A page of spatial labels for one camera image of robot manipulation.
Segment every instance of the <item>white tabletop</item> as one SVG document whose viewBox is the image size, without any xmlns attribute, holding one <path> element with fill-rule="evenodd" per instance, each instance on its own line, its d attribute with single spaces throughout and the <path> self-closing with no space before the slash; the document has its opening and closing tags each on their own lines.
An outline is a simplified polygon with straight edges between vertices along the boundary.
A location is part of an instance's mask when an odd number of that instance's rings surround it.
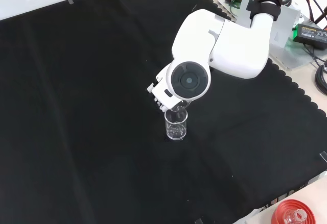
<svg viewBox="0 0 327 224">
<path fill-rule="evenodd" d="M 321 178 L 284 200 L 289 199 L 305 203 L 315 215 L 317 224 L 327 223 L 327 177 Z M 270 224 L 272 214 L 281 202 L 247 220 L 246 224 Z"/>
</svg>

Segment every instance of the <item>table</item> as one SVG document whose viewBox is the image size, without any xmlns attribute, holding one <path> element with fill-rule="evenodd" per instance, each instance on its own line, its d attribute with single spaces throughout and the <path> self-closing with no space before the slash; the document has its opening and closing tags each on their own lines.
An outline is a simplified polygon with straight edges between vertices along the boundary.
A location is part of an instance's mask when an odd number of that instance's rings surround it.
<svg viewBox="0 0 327 224">
<path fill-rule="evenodd" d="M 325 170 L 325 114 L 271 60 L 213 71 L 167 141 L 146 87 L 212 1 L 73 1 L 0 23 L 1 222 L 230 224 Z"/>
<path fill-rule="evenodd" d="M 292 194 L 284 200 L 299 200 L 312 210 L 316 223 L 327 223 L 327 177 L 310 184 L 300 191 Z M 268 224 L 275 209 L 281 202 L 265 209 L 259 214 L 246 221 L 246 224 Z"/>
</svg>

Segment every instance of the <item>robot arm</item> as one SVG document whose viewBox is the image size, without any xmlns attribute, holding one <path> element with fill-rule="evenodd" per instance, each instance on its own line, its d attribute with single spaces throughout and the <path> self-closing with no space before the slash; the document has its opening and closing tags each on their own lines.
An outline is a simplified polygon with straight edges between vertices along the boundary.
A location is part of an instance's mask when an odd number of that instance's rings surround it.
<svg viewBox="0 0 327 224">
<path fill-rule="evenodd" d="M 273 20 L 270 14 L 257 14 L 247 29 L 206 10 L 189 15 L 172 47 L 174 61 L 157 75 L 158 84 L 148 88 L 160 109 L 165 112 L 182 100 L 202 97 L 211 83 L 209 67 L 255 78 L 267 62 Z M 253 46 L 255 55 L 249 51 Z"/>
</svg>

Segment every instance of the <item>clear glass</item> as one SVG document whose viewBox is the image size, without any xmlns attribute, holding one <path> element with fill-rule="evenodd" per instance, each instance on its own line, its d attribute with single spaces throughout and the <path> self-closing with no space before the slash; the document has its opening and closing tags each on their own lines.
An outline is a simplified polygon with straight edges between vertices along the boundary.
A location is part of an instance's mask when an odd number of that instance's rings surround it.
<svg viewBox="0 0 327 224">
<path fill-rule="evenodd" d="M 307 213 L 302 210 L 289 210 L 284 214 L 285 224 L 302 224 L 307 220 Z"/>
<path fill-rule="evenodd" d="M 165 112 L 167 136 L 174 141 L 183 139 L 186 135 L 187 119 L 188 112 L 183 107 L 177 108 L 177 111 L 167 110 Z"/>
</svg>

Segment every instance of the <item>glass beaker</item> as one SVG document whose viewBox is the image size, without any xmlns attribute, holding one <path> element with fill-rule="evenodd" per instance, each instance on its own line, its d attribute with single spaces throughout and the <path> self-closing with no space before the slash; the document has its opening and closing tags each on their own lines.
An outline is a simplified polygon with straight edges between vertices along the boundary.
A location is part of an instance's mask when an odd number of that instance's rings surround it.
<svg viewBox="0 0 327 224">
<path fill-rule="evenodd" d="M 166 134 L 167 136 L 178 141 L 186 135 L 186 120 L 188 112 L 185 108 L 179 107 L 177 111 L 167 110 L 165 112 Z"/>
</svg>

